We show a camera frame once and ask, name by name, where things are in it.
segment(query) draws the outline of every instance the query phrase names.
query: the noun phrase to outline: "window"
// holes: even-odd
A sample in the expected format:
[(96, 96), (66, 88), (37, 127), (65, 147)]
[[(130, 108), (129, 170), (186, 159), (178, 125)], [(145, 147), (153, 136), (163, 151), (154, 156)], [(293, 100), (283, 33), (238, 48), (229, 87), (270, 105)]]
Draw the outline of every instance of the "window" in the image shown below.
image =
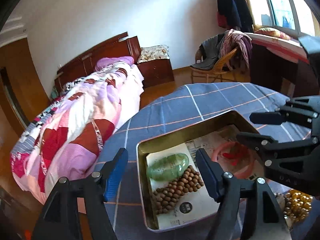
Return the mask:
[(320, 34), (319, 23), (304, 0), (247, 0), (255, 26), (270, 26), (293, 37)]
[(270, 10), (267, 0), (250, 0), (250, 6), (256, 25), (271, 25)]
[(293, 13), (289, 0), (271, 0), (276, 19), (275, 24), (295, 30)]

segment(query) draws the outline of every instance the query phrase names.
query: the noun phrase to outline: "table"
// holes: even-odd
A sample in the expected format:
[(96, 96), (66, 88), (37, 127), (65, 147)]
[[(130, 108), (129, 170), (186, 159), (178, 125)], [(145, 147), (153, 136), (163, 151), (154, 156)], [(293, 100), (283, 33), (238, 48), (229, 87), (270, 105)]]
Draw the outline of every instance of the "table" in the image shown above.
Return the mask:
[[(147, 230), (142, 217), (137, 176), (136, 145), (138, 142), (205, 120), (230, 109), (238, 111), (249, 120), (252, 112), (274, 111), (275, 108), (284, 105), (286, 99), (288, 99), (286, 96), (276, 91), (251, 83), (199, 83), (184, 85), (141, 109), (105, 142), (95, 166), (95, 170), (99, 171), (106, 161), (113, 159), (119, 148), (125, 147), (128, 150), (129, 163), (119, 185), (117, 196), (105, 204), (118, 239), (201, 240), (205, 239), (212, 224), (212, 217), (210, 217), (191, 226), (164, 233), (153, 233)], [(284, 123), (281, 126), (254, 124), (254, 127), (261, 134), (271, 135), (279, 142), (301, 140), (310, 135), (309, 129), (292, 123)], [(276, 191), (286, 190), (286, 187), (274, 182), (271, 187)], [(245, 204), (241, 204), (233, 239), (240, 237), (244, 208)]]

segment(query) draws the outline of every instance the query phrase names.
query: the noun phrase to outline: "ceiling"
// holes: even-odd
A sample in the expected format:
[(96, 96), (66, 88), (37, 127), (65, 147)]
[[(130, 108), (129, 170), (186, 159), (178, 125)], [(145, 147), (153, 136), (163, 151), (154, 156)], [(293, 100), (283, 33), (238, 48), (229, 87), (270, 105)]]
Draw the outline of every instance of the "ceiling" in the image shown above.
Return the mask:
[(59, 0), (21, 0), (0, 31), (0, 47), (26, 38), (28, 30)]

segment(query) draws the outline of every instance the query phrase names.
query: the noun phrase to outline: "wicker chair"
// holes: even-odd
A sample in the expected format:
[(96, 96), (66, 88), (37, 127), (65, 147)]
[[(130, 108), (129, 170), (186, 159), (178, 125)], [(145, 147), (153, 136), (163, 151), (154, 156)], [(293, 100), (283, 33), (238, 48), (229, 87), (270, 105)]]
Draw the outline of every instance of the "wicker chair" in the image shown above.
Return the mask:
[[(234, 71), (231, 71), (232, 74), (233, 74), (234, 80), (222, 78), (223, 74), (229, 72), (229, 71), (223, 71), (222, 68), (232, 57), (234, 57), (236, 55), (237, 50), (238, 50), (238, 48), (235, 48), (234, 50), (232, 50), (231, 52), (229, 52), (228, 54), (226, 54), (225, 56), (220, 58), (217, 61), (217, 63), (213, 66), (213, 68), (210, 69), (210, 70), (202, 70), (202, 69), (197, 69), (197, 68), (194, 68), (194, 67), (190, 66), (192, 83), (193, 83), (193, 78), (194, 77), (206, 78), (207, 83), (209, 83), (209, 78), (213, 78), (213, 82), (216, 79), (220, 79), (221, 82), (223, 80), (236, 82), (236, 75), (235, 75)], [(196, 52), (196, 63), (197, 63), (198, 60), (202, 61), (202, 54), (201, 54), (200, 49), (198, 49), (198, 51)], [(196, 76), (196, 75), (194, 75), (194, 73), (199, 73), (199, 74), (204, 74), (204, 75), (203, 76)]]

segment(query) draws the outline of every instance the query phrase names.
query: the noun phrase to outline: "pink quilt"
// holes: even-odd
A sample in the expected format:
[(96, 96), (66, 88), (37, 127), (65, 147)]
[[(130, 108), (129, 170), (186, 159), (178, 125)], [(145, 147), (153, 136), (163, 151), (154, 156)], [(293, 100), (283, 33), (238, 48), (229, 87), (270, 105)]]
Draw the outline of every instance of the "pink quilt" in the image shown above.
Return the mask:
[(22, 135), (11, 152), (11, 167), (23, 190), (44, 203), (60, 177), (80, 179), (91, 172), (119, 121), (119, 91), (130, 71), (127, 63), (116, 62), (89, 75), (55, 103), (44, 124)]

